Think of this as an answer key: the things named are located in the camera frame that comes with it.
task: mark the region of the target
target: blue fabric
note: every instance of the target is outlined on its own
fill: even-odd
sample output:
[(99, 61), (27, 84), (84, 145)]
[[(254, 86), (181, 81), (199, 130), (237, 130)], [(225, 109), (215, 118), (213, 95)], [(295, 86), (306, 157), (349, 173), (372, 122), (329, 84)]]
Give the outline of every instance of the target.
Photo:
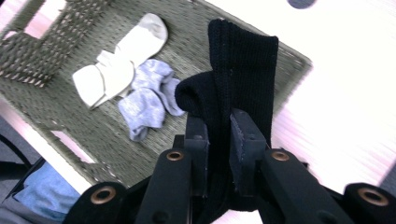
[(80, 196), (47, 162), (23, 185), (14, 198), (34, 213), (57, 222), (64, 221)]

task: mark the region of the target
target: laundry basket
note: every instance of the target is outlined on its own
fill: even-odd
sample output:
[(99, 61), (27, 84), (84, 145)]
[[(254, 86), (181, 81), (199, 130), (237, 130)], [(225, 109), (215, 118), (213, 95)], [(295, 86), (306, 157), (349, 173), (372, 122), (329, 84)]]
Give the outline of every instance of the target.
[[(186, 116), (168, 116), (163, 128), (150, 130), (140, 143), (132, 142), (117, 99), (94, 110), (80, 100), (72, 80), (79, 68), (96, 63), (102, 49), (112, 51), (148, 12), (160, 16), (169, 32), (155, 58), (169, 63), (180, 79), (210, 70), (207, 25), (211, 20), (227, 19), (262, 34), (200, 0), (68, 0), (55, 23), (36, 39), (23, 29), (43, 2), (28, 2), (1, 33), (0, 96), (93, 184), (119, 181), (130, 187), (149, 176), (175, 134), (184, 133)], [(304, 55), (279, 44), (275, 113), (310, 64)], [(66, 133), (95, 163), (81, 161), (52, 131)]]

